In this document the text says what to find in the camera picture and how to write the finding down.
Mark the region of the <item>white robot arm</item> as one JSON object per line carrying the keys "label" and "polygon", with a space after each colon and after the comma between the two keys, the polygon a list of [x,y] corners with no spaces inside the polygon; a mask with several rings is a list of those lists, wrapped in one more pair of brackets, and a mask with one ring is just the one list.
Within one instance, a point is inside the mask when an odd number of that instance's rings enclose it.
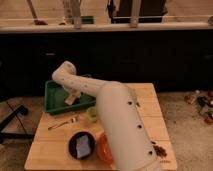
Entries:
{"label": "white robot arm", "polygon": [[77,76],[69,61],[52,73],[52,79],[66,91],[75,89],[96,98],[97,112],[118,171],[163,171],[131,88],[118,81]]}

